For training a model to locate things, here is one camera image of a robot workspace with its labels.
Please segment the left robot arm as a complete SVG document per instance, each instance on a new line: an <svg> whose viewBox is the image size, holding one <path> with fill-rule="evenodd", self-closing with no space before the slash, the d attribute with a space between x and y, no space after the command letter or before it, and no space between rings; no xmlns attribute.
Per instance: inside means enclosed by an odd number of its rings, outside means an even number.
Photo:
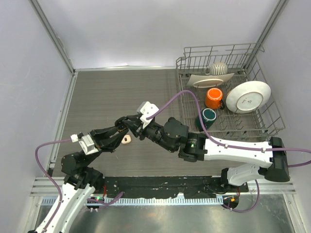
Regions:
<svg viewBox="0 0 311 233"><path fill-rule="evenodd" d="M90 168L89 164L103 152L114 152L128 131L125 126L113 126L92 130L86 135L71 135L69 141L78 143L82 150L62 158L62 171L65 173L62 185L58 185L50 175L47 176L55 185L58 198L42 223L33 230L35 233L70 231L90 195L100 193L104 186L103 174Z"/></svg>

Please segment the beige earbud charging case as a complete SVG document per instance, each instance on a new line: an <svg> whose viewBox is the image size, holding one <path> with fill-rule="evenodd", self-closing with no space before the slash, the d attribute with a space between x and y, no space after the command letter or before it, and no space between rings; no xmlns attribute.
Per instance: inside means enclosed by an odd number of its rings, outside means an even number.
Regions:
<svg viewBox="0 0 311 233"><path fill-rule="evenodd" d="M130 135L125 135L124 138L122 139L121 143L122 144L129 144L132 141Z"/></svg>

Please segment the black earbud charging case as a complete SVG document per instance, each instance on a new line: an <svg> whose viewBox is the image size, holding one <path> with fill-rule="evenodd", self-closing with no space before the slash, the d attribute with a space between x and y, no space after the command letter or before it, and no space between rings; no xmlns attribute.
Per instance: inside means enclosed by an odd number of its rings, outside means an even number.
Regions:
<svg viewBox="0 0 311 233"><path fill-rule="evenodd" d="M124 123L125 120L127 120L127 117L123 116L123 117L120 117L118 120L115 121L115 127L117 128L118 132L122 132L124 130L127 130L127 126Z"/></svg>

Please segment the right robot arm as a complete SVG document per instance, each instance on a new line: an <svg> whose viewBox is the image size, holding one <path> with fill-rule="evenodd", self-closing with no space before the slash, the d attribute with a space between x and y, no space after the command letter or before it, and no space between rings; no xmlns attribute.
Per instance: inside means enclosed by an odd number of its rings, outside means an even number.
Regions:
<svg viewBox="0 0 311 233"><path fill-rule="evenodd" d="M139 115L121 120L135 137L148 138L169 152L178 152L178 157L188 161L227 160L241 162L238 167L222 169L220 188L226 192L256 179L284 183L290 180L286 153L280 151L280 138L264 142L243 142L208 137L192 133L188 126L171 117L164 125L154 120L145 124Z"/></svg>

